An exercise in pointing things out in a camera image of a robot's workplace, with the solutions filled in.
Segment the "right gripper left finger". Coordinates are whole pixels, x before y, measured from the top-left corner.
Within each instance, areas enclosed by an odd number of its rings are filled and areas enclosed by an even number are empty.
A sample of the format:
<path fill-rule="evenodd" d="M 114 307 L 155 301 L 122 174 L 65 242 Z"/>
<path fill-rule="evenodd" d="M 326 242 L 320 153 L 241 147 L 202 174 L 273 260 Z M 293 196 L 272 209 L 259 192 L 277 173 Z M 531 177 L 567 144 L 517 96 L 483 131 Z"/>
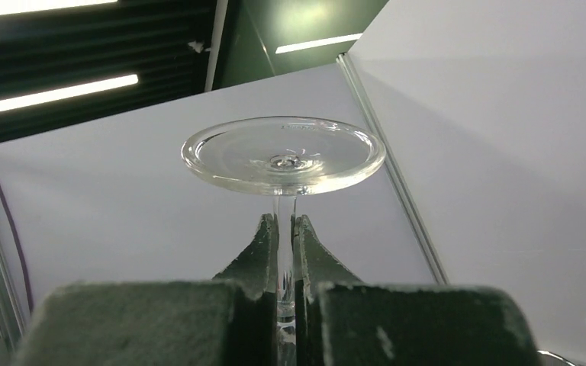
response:
<path fill-rule="evenodd" d="M 205 281 L 76 282 L 34 311 L 15 365 L 272 365 L 271 214 L 251 243 Z"/>

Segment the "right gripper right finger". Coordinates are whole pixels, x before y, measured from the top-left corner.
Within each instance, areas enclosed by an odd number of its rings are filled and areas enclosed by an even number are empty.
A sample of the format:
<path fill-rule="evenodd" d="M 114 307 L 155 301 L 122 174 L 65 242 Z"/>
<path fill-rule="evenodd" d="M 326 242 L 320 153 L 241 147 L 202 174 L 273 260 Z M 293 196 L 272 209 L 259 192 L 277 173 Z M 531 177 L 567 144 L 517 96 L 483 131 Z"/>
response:
<path fill-rule="evenodd" d="M 485 286 L 367 284 L 295 223 L 300 365 L 538 365 L 528 323 Z"/>

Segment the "clear wine glass front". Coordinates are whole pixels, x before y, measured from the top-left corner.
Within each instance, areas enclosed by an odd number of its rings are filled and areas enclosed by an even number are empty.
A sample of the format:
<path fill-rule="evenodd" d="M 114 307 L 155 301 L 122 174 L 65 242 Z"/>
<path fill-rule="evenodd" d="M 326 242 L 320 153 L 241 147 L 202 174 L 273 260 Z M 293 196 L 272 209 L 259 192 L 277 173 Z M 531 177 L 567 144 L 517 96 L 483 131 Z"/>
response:
<path fill-rule="evenodd" d="M 294 231 L 296 199 L 348 188 L 377 172 L 384 143 L 360 127 L 318 117 L 235 120 L 201 130 L 182 145 L 197 177 L 215 186 L 273 198 L 278 365 L 297 363 Z"/>

